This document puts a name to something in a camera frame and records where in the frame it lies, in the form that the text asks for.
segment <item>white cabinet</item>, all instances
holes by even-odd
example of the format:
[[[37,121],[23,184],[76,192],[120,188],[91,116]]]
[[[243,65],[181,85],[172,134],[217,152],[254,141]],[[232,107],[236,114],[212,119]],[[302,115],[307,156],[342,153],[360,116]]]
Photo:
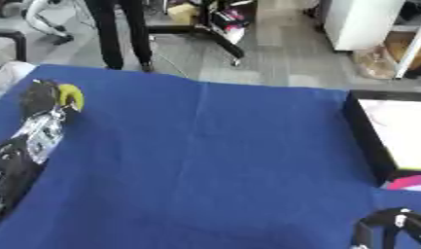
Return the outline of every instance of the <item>white cabinet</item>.
[[[333,0],[325,30],[336,51],[368,49],[384,42],[405,0]]]

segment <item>chair wheel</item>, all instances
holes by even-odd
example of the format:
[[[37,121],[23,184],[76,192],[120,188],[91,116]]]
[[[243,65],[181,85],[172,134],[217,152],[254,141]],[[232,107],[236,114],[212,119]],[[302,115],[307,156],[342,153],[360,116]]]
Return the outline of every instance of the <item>chair wheel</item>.
[[[231,66],[234,66],[234,67],[237,67],[240,64],[241,64],[241,61],[238,58],[233,59],[232,62],[231,62]]]

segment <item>equipment stand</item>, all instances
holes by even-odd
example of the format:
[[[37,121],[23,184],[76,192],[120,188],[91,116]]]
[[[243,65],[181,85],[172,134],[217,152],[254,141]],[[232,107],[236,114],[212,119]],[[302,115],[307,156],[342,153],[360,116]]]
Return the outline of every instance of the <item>equipment stand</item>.
[[[193,25],[150,25],[148,26],[150,34],[205,34],[209,39],[213,40],[230,53],[234,59],[231,62],[232,66],[240,65],[240,59],[245,56],[245,53],[238,46],[227,40],[224,36],[213,30],[210,23],[210,5],[214,0],[202,0],[199,6],[199,17],[197,24]],[[222,10],[224,7],[224,0],[218,0],[218,9]]]

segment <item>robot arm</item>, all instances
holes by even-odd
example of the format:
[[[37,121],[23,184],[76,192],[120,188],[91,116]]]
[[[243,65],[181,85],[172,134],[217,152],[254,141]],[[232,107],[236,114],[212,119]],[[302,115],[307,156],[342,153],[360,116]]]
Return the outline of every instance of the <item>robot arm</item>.
[[[400,231],[405,231],[421,245],[421,215],[406,208],[391,208],[373,213],[355,225],[351,242],[353,249],[372,248],[370,228],[373,227],[384,227],[384,249],[395,248],[396,237]]]
[[[63,124],[84,105],[73,85],[36,80],[21,96],[24,123],[0,145],[0,221],[11,212],[45,168],[63,138]]]
[[[44,34],[59,37],[59,41],[55,43],[56,45],[74,40],[73,36],[66,31],[64,26],[56,25],[40,14],[50,3],[58,4],[60,0],[26,0],[23,2],[23,6],[26,6],[26,9],[22,11],[22,17],[33,29]]]

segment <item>white object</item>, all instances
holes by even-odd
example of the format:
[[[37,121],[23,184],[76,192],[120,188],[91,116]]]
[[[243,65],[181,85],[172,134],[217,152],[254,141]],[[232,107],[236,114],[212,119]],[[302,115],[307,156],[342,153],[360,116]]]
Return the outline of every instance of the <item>white object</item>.
[[[421,49],[421,26],[397,67],[396,78],[401,79]]]
[[[50,5],[50,0],[24,0],[22,6],[26,8],[25,20],[33,29],[44,34],[66,37],[68,33],[58,30],[57,25],[40,15]]]
[[[360,100],[396,167],[421,171],[421,102]]]
[[[365,50],[384,42],[405,0],[333,0],[325,30],[336,51]]]
[[[0,68],[0,97],[27,76],[36,66],[19,61],[11,61]]]

